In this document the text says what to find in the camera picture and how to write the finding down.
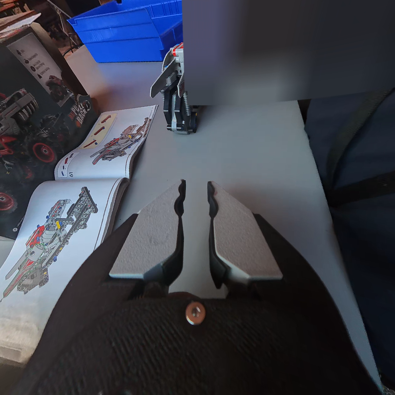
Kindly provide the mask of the lego set cardboard box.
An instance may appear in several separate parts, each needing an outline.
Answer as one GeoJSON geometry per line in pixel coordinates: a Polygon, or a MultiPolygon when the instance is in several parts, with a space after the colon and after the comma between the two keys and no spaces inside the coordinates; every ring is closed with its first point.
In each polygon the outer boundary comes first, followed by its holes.
{"type": "Polygon", "coordinates": [[[15,239],[35,188],[98,115],[40,24],[1,32],[0,50],[0,233],[15,239]]]}

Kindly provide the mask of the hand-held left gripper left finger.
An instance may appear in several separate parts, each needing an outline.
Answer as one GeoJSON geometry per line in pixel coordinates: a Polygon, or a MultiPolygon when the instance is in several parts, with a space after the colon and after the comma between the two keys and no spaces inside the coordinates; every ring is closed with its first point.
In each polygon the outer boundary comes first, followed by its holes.
{"type": "Polygon", "coordinates": [[[136,294],[169,293],[183,269],[185,195],[181,179],[113,232],[110,285],[135,286],[136,294]]]}

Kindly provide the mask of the grey red lego truck model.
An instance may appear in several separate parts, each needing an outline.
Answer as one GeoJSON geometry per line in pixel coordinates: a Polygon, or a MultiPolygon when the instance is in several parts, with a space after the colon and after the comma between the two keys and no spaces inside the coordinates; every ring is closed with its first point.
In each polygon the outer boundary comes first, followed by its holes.
{"type": "Polygon", "coordinates": [[[159,92],[163,95],[163,112],[167,129],[183,135],[195,133],[197,107],[188,103],[183,42],[170,48],[163,60],[161,74],[150,89],[151,98],[159,92]]]}

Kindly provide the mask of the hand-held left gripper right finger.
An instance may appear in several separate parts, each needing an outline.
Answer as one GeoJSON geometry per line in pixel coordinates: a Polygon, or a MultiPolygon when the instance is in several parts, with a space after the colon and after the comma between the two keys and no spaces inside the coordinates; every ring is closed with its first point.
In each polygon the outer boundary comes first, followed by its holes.
{"type": "Polygon", "coordinates": [[[252,211],[214,181],[207,184],[207,199],[210,274],[215,287],[283,279],[252,211]]]}

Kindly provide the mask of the blue plastic storage bin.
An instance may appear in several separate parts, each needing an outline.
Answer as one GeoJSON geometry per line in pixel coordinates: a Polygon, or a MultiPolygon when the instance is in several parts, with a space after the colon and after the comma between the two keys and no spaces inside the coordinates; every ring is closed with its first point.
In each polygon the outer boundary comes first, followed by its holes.
{"type": "Polygon", "coordinates": [[[97,63],[160,62],[183,41],[181,0],[112,1],[68,22],[97,63]]]}

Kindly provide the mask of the person's dark blue trousers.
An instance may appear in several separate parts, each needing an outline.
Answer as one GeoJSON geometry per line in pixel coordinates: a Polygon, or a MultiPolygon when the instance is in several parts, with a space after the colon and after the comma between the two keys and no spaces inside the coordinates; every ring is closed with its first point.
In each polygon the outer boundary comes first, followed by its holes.
{"type": "Polygon", "coordinates": [[[373,356],[394,393],[394,88],[298,104],[373,356]]]}

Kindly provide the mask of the lego instruction booklet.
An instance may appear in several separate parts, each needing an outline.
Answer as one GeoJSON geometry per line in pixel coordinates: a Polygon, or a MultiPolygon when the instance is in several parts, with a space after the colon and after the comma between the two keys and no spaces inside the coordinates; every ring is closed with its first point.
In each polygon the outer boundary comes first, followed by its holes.
{"type": "Polygon", "coordinates": [[[103,112],[33,192],[0,270],[1,363],[27,363],[66,285],[111,233],[157,109],[103,112]]]}

